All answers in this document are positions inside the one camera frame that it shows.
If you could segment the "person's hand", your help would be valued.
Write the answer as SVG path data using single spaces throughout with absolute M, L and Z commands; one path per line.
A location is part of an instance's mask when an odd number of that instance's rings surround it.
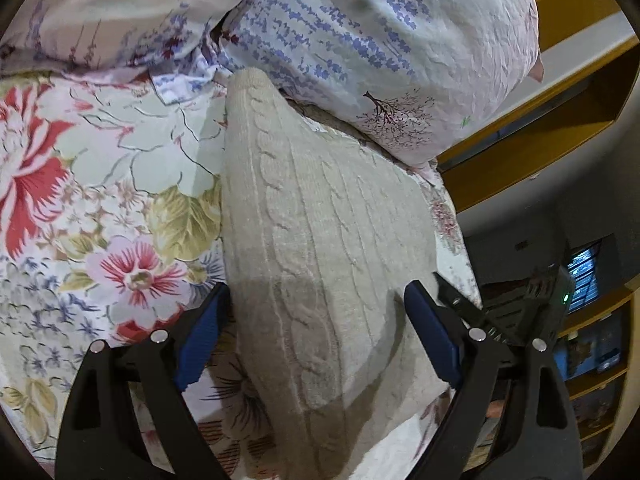
M 500 418 L 503 411 L 503 400 L 491 401 L 486 411 L 487 418 Z

